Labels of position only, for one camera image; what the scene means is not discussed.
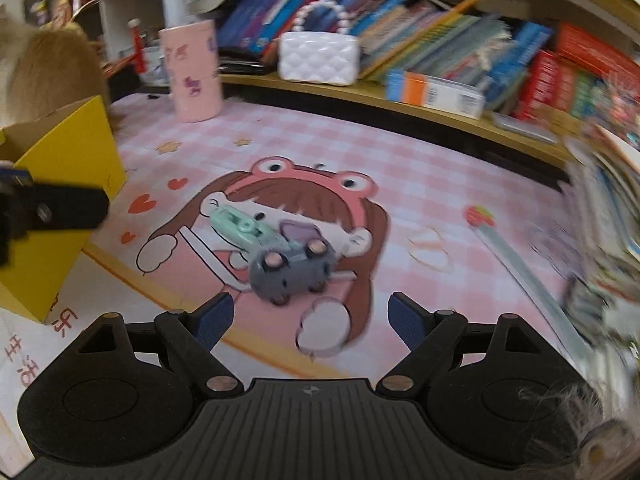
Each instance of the pearl handle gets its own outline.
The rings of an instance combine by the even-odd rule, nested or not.
[[[296,13],[296,17],[293,20],[293,30],[294,32],[302,32],[305,30],[305,20],[310,12],[317,9],[318,7],[325,7],[327,9],[333,9],[335,13],[338,15],[338,34],[348,34],[351,28],[351,23],[349,22],[349,14],[344,10],[344,7],[340,4],[334,2],[333,0],[316,0],[314,2],[308,3],[303,7],[300,7],[300,10]]]

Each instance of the quilted white purse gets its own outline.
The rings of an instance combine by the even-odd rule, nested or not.
[[[338,33],[304,30],[307,15],[316,7],[328,7],[338,14]],[[281,79],[306,83],[347,86],[358,77],[360,46],[349,36],[349,15],[331,0],[318,0],[303,6],[294,20],[292,32],[285,32],[278,42]]]

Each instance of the yellow paper box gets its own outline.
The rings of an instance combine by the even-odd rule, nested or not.
[[[100,97],[1,133],[0,159],[29,170],[34,180],[101,186],[110,200],[126,180]],[[44,321],[90,234],[32,232],[12,242],[10,265],[0,269],[0,308]]]

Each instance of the pink checkered desk mat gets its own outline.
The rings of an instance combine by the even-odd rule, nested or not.
[[[159,288],[190,305],[220,290],[236,298],[235,343],[223,340],[214,354],[245,384],[254,375],[299,375],[305,360],[311,375],[335,370],[377,381],[407,354],[386,318],[395,291],[430,311],[454,309],[473,322],[515,312],[555,342],[542,314],[469,228],[464,211],[469,205],[490,211],[499,233],[559,297],[564,280],[525,235],[532,222],[566,224],[558,192],[420,140],[304,112],[227,101],[219,117],[181,124],[168,96],[142,94],[117,102],[114,111],[124,116],[117,141],[128,181],[92,237],[111,263],[95,251],[92,258],[81,255],[44,325],[0,314],[5,349],[12,348],[12,336],[21,341],[12,360],[0,351],[0,382],[13,392],[0,399],[0,465],[19,468],[28,455],[16,436],[15,405],[30,381],[17,371],[28,369],[20,361],[37,361],[42,370],[103,312],[151,320],[162,311]],[[263,213],[275,228],[283,218],[317,225],[344,254],[338,269],[351,277],[280,308],[239,292],[241,255],[219,245],[202,214],[226,200],[251,215]],[[161,241],[152,237],[158,229]],[[212,272],[185,243],[189,233],[211,248],[221,272]],[[113,260],[138,277],[136,287],[114,272]],[[153,293],[146,293],[147,285]]]

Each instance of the toy ear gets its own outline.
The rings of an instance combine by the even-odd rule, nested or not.
[[[366,254],[373,243],[373,236],[364,227],[351,231],[347,245],[342,249],[342,256],[353,258]]]
[[[200,202],[200,214],[210,217],[220,206],[226,204],[226,195],[222,191],[208,194]]]

